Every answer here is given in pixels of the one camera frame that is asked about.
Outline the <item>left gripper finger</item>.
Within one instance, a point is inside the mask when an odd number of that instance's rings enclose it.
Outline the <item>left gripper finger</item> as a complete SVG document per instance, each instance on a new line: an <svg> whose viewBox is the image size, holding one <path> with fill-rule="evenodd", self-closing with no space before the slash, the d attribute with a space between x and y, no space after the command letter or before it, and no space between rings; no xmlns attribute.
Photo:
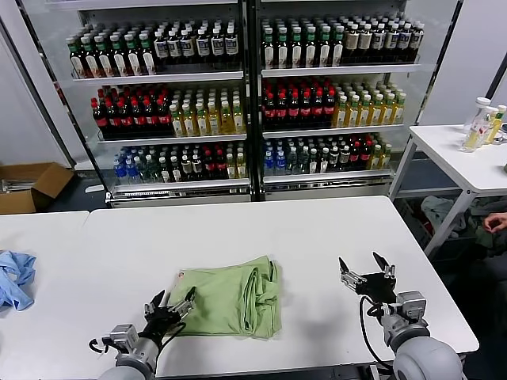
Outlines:
<svg viewBox="0 0 507 380"><path fill-rule="evenodd" d="M155 313L155 311L159 308L163 298L165 295L165 291L162 290L157 293L150 302L144 305L144 315L149 316Z"/></svg>
<svg viewBox="0 0 507 380"><path fill-rule="evenodd" d="M177 314L179 317L186 317L193 308L195 293L196 288L191 287L181 301L175 303L170 307L170 311L174 314Z"/></svg>

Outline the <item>bystander bare hand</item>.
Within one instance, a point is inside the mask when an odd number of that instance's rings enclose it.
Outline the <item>bystander bare hand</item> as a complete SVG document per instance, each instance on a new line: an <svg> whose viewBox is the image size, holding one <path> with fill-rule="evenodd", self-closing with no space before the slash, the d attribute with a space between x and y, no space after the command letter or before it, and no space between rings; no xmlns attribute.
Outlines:
<svg viewBox="0 0 507 380"><path fill-rule="evenodd" d="M491 234L505 230L507 227L507 213L492 213L483 220L482 224L484 230Z"/></svg>

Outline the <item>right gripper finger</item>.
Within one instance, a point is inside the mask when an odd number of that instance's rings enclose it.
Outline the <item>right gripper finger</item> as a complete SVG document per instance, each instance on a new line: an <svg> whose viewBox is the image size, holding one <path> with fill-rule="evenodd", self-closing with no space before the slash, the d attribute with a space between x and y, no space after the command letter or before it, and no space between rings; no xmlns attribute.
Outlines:
<svg viewBox="0 0 507 380"><path fill-rule="evenodd" d="M340 280L350 290L357 292L357 289L361 289L363 285L367 283L367 280L361 276L349 270L349 267L344 260L339 257L339 268L340 268Z"/></svg>
<svg viewBox="0 0 507 380"><path fill-rule="evenodd" d="M394 279L395 278L395 266L389 264L387 262L387 260L383 256L380 256L377 252L373 252L372 255L375 259L375 262L379 266L379 269L383 272L384 277L388 278L388 279L389 278Z"/></svg>

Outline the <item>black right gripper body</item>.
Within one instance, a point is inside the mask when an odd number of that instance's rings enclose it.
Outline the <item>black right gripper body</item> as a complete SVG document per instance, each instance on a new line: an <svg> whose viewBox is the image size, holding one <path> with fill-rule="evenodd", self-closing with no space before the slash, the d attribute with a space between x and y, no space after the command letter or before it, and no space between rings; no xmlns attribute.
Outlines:
<svg viewBox="0 0 507 380"><path fill-rule="evenodd" d="M386 277L383 272L362 275L362 280L356 284L358 295L368 296L374 303L394 303L395 277Z"/></svg>

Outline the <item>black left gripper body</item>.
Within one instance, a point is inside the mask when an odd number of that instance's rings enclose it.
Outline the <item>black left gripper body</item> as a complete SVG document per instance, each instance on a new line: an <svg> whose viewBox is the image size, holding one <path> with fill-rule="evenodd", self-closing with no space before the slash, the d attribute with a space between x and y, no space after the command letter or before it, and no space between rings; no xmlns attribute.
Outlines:
<svg viewBox="0 0 507 380"><path fill-rule="evenodd" d="M175 336L184 328L181 315L169 307L156 308L145 319L147 324L139 337L152 340L155 344L161 344L167 333Z"/></svg>

